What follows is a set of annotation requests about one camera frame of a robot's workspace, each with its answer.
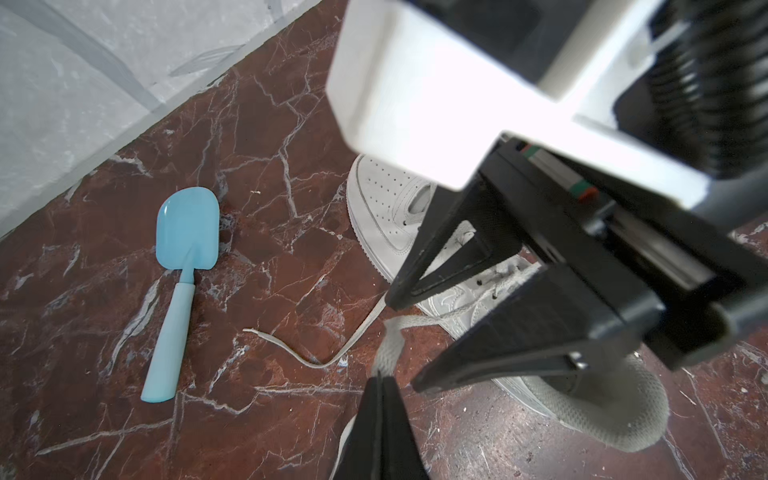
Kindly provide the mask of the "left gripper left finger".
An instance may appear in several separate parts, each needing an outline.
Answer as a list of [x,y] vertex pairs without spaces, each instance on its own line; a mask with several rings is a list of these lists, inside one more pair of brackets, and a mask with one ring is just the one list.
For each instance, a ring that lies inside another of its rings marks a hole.
[[369,378],[333,479],[380,478],[380,378]]

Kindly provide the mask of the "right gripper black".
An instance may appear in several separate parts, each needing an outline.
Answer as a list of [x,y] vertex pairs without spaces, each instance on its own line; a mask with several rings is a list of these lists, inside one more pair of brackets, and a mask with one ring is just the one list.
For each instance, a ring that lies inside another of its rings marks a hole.
[[512,218],[536,253],[566,265],[536,274],[479,320],[412,379],[415,391],[610,372],[642,339],[678,369],[766,326],[765,259],[658,195],[580,171],[597,185],[596,198],[575,199],[514,147],[501,147],[483,161],[483,179],[460,192],[436,189],[386,294],[390,308],[409,308],[518,254]]

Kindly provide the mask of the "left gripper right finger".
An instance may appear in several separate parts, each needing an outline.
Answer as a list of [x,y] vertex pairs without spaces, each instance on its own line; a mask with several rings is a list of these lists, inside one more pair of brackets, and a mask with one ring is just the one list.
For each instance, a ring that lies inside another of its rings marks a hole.
[[381,378],[381,389],[380,479],[429,480],[396,380]]

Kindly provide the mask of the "white sneaker shoe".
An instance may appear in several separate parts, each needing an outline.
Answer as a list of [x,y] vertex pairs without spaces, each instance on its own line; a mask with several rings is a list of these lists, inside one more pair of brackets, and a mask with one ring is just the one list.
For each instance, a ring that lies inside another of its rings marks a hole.
[[[417,237],[435,184],[385,162],[360,155],[347,180],[347,207],[364,253],[392,281]],[[515,255],[462,283],[417,303],[426,316],[458,339],[540,266]],[[634,354],[603,374],[502,377],[496,385],[529,409],[625,452],[659,441],[669,402],[655,374]]]

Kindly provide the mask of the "white shoelace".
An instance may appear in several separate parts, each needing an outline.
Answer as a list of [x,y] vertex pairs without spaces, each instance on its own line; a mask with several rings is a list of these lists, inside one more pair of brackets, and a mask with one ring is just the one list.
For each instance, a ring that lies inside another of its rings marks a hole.
[[[376,351],[372,372],[382,375],[391,375],[395,372],[405,345],[405,340],[401,334],[403,330],[438,325],[452,339],[456,340],[467,333],[469,328],[485,314],[489,313],[499,300],[508,296],[507,292],[494,288],[480,294],[460,295],[458,289],[453,288],[447,294],[438,294],[433,298],[419,302],[417,304],[417,308],[421,311],[419,315],[399,315],[385,322],[385,337]],[[306,358],[282,339],[270,333],[254,328],[246,328],[244,331],[285,350],[305,367],[325,369],[338,363],[347,355],[347,352],[365,335],[385,308],[385,297],[380,296],[346,343],[323,362]]]

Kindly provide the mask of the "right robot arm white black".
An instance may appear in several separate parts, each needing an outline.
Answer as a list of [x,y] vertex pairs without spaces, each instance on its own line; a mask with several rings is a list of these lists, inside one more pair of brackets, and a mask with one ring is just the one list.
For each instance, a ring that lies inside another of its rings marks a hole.
[[[649,90],[697,172],[744,183],[767,168],[767,5],[682,1],[655,34],[690,29],[662,48]],[[439,190],[387,303],[400,310],[531,248],[544,269],[413,379],[419,392],[507,376],[612,370],[640,345],[669,369],[727,351],[767,321],[767,263],[732,243],[763,185],[721,196],[698,216],[586,166],[580,201],[513,146],[494,148],[459,193]]]

